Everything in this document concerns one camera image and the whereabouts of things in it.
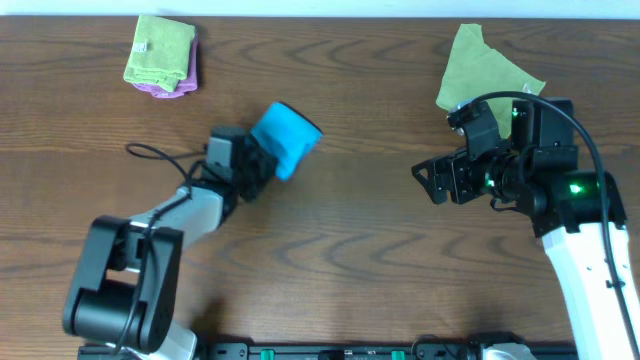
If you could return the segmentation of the blue microfiber cloth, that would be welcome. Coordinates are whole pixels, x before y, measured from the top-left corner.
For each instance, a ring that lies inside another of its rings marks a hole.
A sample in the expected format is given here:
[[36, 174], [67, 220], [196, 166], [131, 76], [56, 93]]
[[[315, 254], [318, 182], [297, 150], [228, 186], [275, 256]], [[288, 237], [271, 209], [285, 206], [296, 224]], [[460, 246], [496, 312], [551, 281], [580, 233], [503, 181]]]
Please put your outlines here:
[[257, 143], [277, 160], [275, 176], [289, 180], [323, 137], [307, 117], [283, 102], [272, 103], [250, 130]]

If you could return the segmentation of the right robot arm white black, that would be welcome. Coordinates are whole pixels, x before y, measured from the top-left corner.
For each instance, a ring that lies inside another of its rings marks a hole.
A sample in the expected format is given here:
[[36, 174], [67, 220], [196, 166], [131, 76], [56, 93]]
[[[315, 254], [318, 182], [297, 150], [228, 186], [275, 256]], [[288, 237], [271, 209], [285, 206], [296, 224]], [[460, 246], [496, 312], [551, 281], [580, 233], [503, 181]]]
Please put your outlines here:
[[431, 201], [490, 197], [528, 217], [560, 283], [581, 359], [639, 356], [639, 297], [614, 177], [567, 98], [493, 92], [453, 107], [463, 147], [412, 167]]

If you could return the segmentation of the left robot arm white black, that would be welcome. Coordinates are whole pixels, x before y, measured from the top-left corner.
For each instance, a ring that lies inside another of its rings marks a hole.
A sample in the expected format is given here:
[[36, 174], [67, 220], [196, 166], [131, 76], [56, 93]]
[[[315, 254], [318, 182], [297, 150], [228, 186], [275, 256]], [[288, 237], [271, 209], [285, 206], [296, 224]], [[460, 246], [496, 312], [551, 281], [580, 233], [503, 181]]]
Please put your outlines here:
[[277, 152], [255, 130], [213, 129], [205, 158], [178, 170], [176, 193], [153, 209], [89, 227], [62, 315], [65, 333], [105, 344], [118, 359], [194, 359], [195, 333], [173, 319], [181, 256], [215, 232], [239, 200], [275, 175]]

